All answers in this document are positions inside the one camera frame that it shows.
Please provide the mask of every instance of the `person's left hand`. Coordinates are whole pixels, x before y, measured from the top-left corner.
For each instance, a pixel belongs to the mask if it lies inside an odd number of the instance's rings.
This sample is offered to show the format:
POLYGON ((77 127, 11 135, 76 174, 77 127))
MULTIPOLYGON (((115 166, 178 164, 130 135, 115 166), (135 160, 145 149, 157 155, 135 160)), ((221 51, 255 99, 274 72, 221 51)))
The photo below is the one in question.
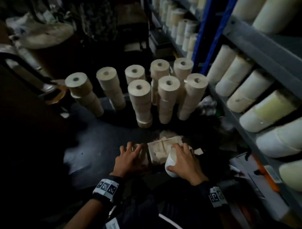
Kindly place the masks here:
POLYGON ((146 170, 146 166, 141 164, 139 158, 143 145, 137 144, 136 149, 132 151, 133 145, 132 142, 128 142, 127 149, 124 146, 120 147, 120 156, 116 157, 114 169, 110 175, 125 178, 131 174, 146 170))

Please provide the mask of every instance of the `person's right hand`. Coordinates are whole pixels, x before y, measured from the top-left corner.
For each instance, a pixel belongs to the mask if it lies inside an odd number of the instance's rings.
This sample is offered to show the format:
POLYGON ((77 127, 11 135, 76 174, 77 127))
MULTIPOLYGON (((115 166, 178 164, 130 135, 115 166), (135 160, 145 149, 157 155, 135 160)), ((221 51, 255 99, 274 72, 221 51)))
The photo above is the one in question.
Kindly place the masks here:
POLYGON ((188 144, 184 143, 182 147, 179 144, 173 144, 172 148, 176 149, 177 159, 175 165, 168 166, 167 170, 176 173, 194 186, 209 180, 202 172, 198 159, 189 150, 188 144))

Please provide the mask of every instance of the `hand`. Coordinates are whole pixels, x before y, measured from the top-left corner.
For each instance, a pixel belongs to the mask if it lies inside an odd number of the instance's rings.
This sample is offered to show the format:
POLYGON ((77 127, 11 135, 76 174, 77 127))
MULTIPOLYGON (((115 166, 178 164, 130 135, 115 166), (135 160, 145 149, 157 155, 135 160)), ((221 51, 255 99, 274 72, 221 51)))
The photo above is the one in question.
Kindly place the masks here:
POLYGON ((137 144, 137 147, 132 151, 133 143, 127 143, 127 149, 124 146, 120 147, 120 156, 115 158, 113 172, 110 175, 125 178, 133 173, 139 173, 146 169, 145 165, 141 165, 139 158, 140 151, 143 145, 137 144))
POLYGON ((194 186, 209 180, 202 172, 198 159, 189 150, 188 144, 184 143, 182 147, 173 144, 172 148, 176 149, 177 159, 175 165, 168 166, 167 170, 176 173, 194 186))

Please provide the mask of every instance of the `white cord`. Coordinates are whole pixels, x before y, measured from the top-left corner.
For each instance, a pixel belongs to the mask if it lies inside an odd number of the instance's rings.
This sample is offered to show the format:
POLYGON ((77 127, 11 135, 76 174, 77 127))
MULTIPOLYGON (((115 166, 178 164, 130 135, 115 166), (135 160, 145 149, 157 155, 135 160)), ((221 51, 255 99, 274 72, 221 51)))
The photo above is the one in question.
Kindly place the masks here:
POLYGON ((162 218, 163 220, 167 221, 169 224, 173 225, 174 227, 176 227, 177 229, 183 229, 182 227, 180 227, 177 223, 175 223, 174 221, 170 220, 169 218, 165 217, 162 214, 158 214, 158 216, 160 218, 162 218))

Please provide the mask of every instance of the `person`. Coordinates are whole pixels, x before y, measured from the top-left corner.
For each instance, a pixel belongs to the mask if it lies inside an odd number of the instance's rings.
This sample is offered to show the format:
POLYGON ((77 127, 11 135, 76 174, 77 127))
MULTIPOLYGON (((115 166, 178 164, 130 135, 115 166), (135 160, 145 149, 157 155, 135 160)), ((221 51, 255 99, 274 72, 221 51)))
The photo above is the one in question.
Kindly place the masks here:
MULTIPOLYGON (((112 207, 120 203, 124 181, 144 169, 139 163, 142 145, 137 145, 134 151, 132 147, 131 142, 128 142, 126 149, 120 147, 120 156, 115 159, 113 172, 108 179, 101 180, 92 198, 68 222, 65 229, 88 228, 100 216, 103 216, 101 221, 104 220, 112 207)), ((213 185, 202 172, 199 160, 186 143, 182 146, 174 144, 172 147, 176 149, 177 160, 175 166, 168 166, 167 169, 180 178, 173 178, 163 184, 164 188, 156 188, 154 191, 148 191, 146 185, 139 182, 139 185, 134 186, 136 196, 121 204, 115 218, 106 223, 104 228, 223 227, 209 198, 213 185), (162 200, 165 203, 160 209, 162 200)), ((104 224, 101 221, 98 221, 97 228, 104 224)))

